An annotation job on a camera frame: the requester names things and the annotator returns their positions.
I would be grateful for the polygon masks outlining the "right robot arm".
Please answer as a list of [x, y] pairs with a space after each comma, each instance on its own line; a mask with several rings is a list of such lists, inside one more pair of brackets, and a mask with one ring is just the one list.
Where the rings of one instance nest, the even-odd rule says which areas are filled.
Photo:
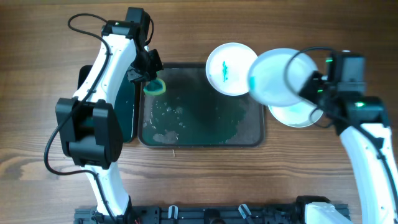
[[397, 223], [397, 166], [386, 107], [365, 94], [365, 58], [332, 52], [326, 78], [313, 72], [299, 95], [332, 121], [354, 171], [363, 223]]

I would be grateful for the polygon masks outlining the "pale blue plate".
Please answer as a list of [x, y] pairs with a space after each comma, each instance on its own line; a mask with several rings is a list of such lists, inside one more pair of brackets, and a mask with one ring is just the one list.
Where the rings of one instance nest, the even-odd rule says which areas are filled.
[[279, 48], [258, 56], [248, 72], [250, 96], [258, 103], [277, 107], [301, 102], [297, 92], [318, 67], [307, 54], [295, 57], [297, 52]]

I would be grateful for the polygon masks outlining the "white plate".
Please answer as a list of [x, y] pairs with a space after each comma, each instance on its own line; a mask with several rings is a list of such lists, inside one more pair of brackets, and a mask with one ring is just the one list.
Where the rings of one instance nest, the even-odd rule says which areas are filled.
[[256, 59], [257, 54], [244, 44], [222, 44], [206, 61], [206, 77], [210, 85], [224, 95], [244, 95], [249, 91], [248, 72]]
[[268, 106], [273, 117], [286, 126], [305, 128], [315, 124], [323, 115], [317, 106], [307, 102], [300, 102], [292, 106]]

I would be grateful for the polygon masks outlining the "green and yellow sponge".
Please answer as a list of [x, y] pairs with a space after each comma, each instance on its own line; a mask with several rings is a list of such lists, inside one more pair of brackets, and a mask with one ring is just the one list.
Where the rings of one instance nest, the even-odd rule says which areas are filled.
[[166, 84], [160, 79], [156, 78], [155, 80], [150, 81], [143, 89], [144, 93], [147, 95], [157, 96], [162, 95], [166, 92]]

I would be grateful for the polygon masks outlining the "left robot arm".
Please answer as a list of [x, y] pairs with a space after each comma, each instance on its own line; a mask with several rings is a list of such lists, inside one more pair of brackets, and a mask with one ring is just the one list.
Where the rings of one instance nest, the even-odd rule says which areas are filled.
[[153, 33], [154, 22], [142, 8], [130, 7], [123, 21], [105, 21], [94, 64], [82, 70], [73, 96], [56, 104], [53, 136], [60, 138], [63, 153], [78, 166], [78, 173], [88, 176], [97, 200], [95, 209], [76, 211], [77, 223], [136, 220], [118, 167], [124, 142], [134, 137], [133, 129], [123, 133], [121, 123], [134, 126], [136, 100], [124, 100], [121, 116], [115, 107], [128, 83], [149, 83], [151, 92], [164, 93], [165, 83], [157, 76], [163, 69], [159, 53], [148, 48]]

